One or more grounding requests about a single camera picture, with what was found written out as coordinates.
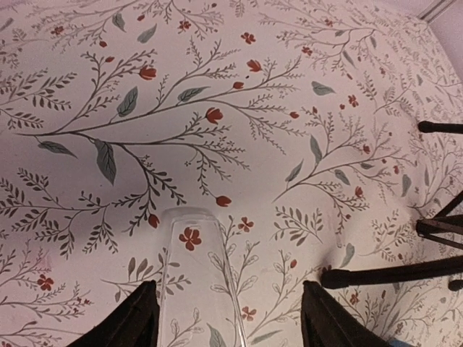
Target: gray leaf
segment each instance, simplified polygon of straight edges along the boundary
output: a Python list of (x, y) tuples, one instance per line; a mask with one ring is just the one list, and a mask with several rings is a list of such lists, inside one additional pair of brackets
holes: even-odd
[(144, 269), (148, 266), (148, 259), (144, 259), (142, 260), (142, 262), (140, 263), (140, 265), (138, 265), (138, 269), (137, 269), (137, 280), (138, 280), (138, 276), (141, 274), (142, 271), (144, 271)]
[(373, 45), (373, 48), (376, 48), (377, 46), (376, 39), (373, 36), (370, 36), (370, 41), (371, 41), (371, 44)]
[(310, 149), (312, 150), (313, 155), (315, 156), (315, 162), (318, 164), (322, 159), (322, 154), (318, 141), (314, 136), (310, 138)]
[(347, 264), (350, 263), (350, 260), (355, 254), (355, 247), (352, 244), (347, 244), (346, 246), (346, 255), (344, 256), (344, 259), (342, 260), (341, 266), (339, 268), (343, 268), (344, 266), (347, 266)]
[(407, 176), (403, 175), (402, 177), (402, 197), (407, 195), (408, 189), (412, 185), (412, 180)]
[(49, 150), (52, 153), (67, 154), (67, 155), (72, 155), (74, 158), (77, 158), (73, 152), (65, 148), (65, 146), (60, 145), (59, 143), (56, 143), (56, 142), (43, 141), (38, 144), (38, 147), (43, 148), (44, 150)]
[(138, 37), (137, 37), (137, 41), (140, 42), (140, 43), (147, 43), (150, 38), (153, 37), (154, 33), (156, 32), (156, 28), (158, 26), (155, 24), (154, 27), (144, 31), (143, 33), (141, 33)]
[(428, 171), (428, 167), (426, 167), (426, 170), (425, 170), (425, 185), (427, 187), (429, 187), (429, 171)]
[(116, 13), (113, 16), (113, 24), (116, 25), (120, 30), (122, 30), (125, 33), (125, 21), (124, 18), (122, 18), (122, 13)]
[(365, 169), (365, 170), (368, 170), (369, 168), (372, 168), (372, 167), (374, 167), (374, 166), (371, 165), (371, 164), (368, 164), (368, 163), (361, 163), (361, 164), (360, 164), (360, 167), (363, 168), (363, 169)]
[(394, 293), (397, 294), (400, 290), (400, 283), (392, 283), (392, 286), (394, 287)]
[(96, 163), (103, 176), (114, 185), (114, 180), (116, 178), (116, 162), (114, 161), (113, 147), (109, 143), (98, 139), (95, 139), (95, 146), (98, 151)]
[(346, 60), (347, 60), (353, 67), (355, 67), (354, 61), (352, 60), (352, 58), (350, 57), (350, 55), (349, 55), (346, 51), (342, 51), (342, 55), (344, 56), (344, 58), (346, 58)]
[(346, 174), (342, 171), (339, 170), (338, 168), (334, 171), (334, 176), (336, 176), (337, 179), (341, 180), (344, 184), (350, 186), (349, 179), (347, 178)]
[(301, 172), (303, 162), (304, 162), (304, 160), (302, 160), (295, 168), (292, 169), (289, 176), (286, 177), (286, 179), (285, 179), (286, 182), (288, 182), (288, 183), (291, 182), (292, 180), (294, 180), (297, 177), (297, 175), (299, 175), (299, 172)]
[(199, 87), (199, 88), (190, 88), (186, 89), (183, 92), (180, 93), (180, 95), (177, 97), (181, 103), (186, 103), (189, 101), (191, 98), (194, 98), (196, 95), (204, 91), (204, 89), (207, 89), (209, 87)]
[(220, 332), (215, 329), (214, 327), (211, 327), (208, 324), (209, 330), (211, 331), (211, 338), (209, 339), (209, 347), (226, 347), (224, 338), (222, 338), (222, 335)]
[(321, 83), (318, 83), (316, 81), (312, 82), (312, 89), (313, 89), (313, 92), (319, 96), (323, 96), (323, 95), (330, 94), (330, 93), (335, 93), (333, 88), (327, 87), (326, 85), (322, 85)]
[(125, 117), (132, 113), (137, 106), (138, 88), (133, 87), (126, 95), (124, 100), (117, 106), (119, 117)]
[(264, 335), (258, 336), (256, 338), (254, 338), (254, 340), (251, 341), (251, 346), (252, 345), (257, 345), (259, 342), (265, 341), (265, 340), (271, 338), (272, 336), (274, 336), (275, 334), (280, 333), (281, 331), (282, 330), (275, 330), (275, 331), (271, 331), (269, 333), (266, 333)]
[(130, 280), (130, 275), (133, 273), (133, 270), (135, 270), (135, 258), (132, 257), (129, 261), (129, 267), (127, 268), (129, 271), (129, 280)]

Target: botanical pattern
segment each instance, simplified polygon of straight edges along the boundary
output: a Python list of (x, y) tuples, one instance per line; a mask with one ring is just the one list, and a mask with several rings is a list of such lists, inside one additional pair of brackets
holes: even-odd
[[(463, 107), (425, 23), (369, 0), (0, 13), (2, 346), (64, 346), (144, 280), (163, 347), (300, 346), (305, 279), (457, 254), (414, 231), (463, 187), (459, 138), (416, 129)], [(184, 206), (216, 234), (171, 234)], [(331, 293), (385, 340), (459, 346), (447, 280)]]

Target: red flower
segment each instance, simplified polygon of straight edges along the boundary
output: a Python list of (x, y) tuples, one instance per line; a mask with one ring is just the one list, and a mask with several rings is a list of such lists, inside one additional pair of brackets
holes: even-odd
[(311, 56), (313, 53), (313, 51), (309, 47), (306, 47), (306, 46), (302, 47), (302, 52), (307, 54), (308, 56)]
[(363, 197), (363, 190), (361, 187), (355, 188), (355, 195), (359, 198)]
[(352, 105), (352, 107), (357, 107), (359, 105), (355, 95), (349, 95), (349, 103)]
[(242, 89), (244, 86), (245, 86), (245, 84), (243, 82), (235, 82), (233, 84), (234, 89)]
[(228, 207), (232, 203), (229, 197), (221, 195), (220, 197), (216, 198), (216, 204), (220, 207)]
[(144, 80), (151, 81), (154, 77), (156, 77), (156, 72), (156, 69), (154, 69), (153, 67), (144, 66), (141, 68), (138, 74)]
[(253, 34), (249, 34), (249, 33), (244, 33), (243, 35), (241, 35), (241, 38), (243, 40), (245, 40), (245, 42), (250, 45), (251, 43), (255, 42), (255, 37)]
[(220, 112), (220, 109), (211, 107), (205, 112), (205, 117), (210, 123), (217, 124), (217, 121), (220, 121), (224, 115)]
[(159, 218), (157, 215), (150, 215), (148, 217), (148, 224), (152, 226), (154, 229), (156, 229), (159, 225)]
[(179, 29), (180, 29), (181, 31), (188, 30), (190, 27), (191, 27), (191, 23), (188, 22), (187, 20), (181, 20), (181, 21), (180, 21)]
[(352, 296), (350, 297), (350, 303), (352, 305), (357, 305), (358, 303), (360, 302), (359, 300), (359, 294), (357, 291), (355, 291), (355, 294), (352, 294)]
[(37, 284), (41, 287), (43, 291), (50, 291), (51, 285), (54, 281), (51, 278), (47, 278), (45, 275), (41, 275), (37, 280)]
[(183, 234), (180, 234), (179, 240), (185, 242), (185, 248), (189, 251), (194, 251), (195, 246), (203, 242), (200, 239), (200, 231), (197, 229), (185, 228)]
[(247, 220), (247, 217), (241, 218), (241, 221), (243, 223), (238, 224), (238, 229), (239, 230), (243, 229), (245, 233), (249, 233), (249, 230), (254, 226), (254, 222), (249, 222)]
[(51, 32), (52, 34), (58, 36), (59, 34), (61, 34), (62, 32), (64, 31), (64, 28), (62, 25), (60, 25), (59, 27), (55, 27), (54, 30)]
[(246, 64), (252, 72), (259, 72), (262, 69), (260, 63), (257, 60), (249, 60)]
[(254, 315), (258, 313), (256, 309), (252, 309), (251, 311), (249, 310), (248, 306), (245, 306), (242, 308), (242, 311), (244, 312), (241, 317), (244, 320), (247, 320), (248, 322), (252, 322), (254, 320)]

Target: black metal rod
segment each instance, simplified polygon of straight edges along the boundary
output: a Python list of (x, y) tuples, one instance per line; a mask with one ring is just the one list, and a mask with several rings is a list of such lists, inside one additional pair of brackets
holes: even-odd
[(456, 273), (463, 273), (463, 256), (375, 270), (328, 270), (321, 276), (321, 285), (325, 288), (338, 289), (348, 286), (423, 280)]

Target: chair leg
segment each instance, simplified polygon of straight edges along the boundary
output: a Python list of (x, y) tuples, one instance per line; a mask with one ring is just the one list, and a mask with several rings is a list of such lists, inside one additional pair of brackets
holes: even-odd
[(447, 132), (450, 134), (463, 134), (463, 124), (445, 124), (421, 121), (418, 123), (418, 130), (424, 133)]
[(348, 286), (423, 280), (456, 273), (463, 273), (463, 256), (375, 270), (328, 270), (322, 274), (320, 281), (325, 288), (338, 289)]

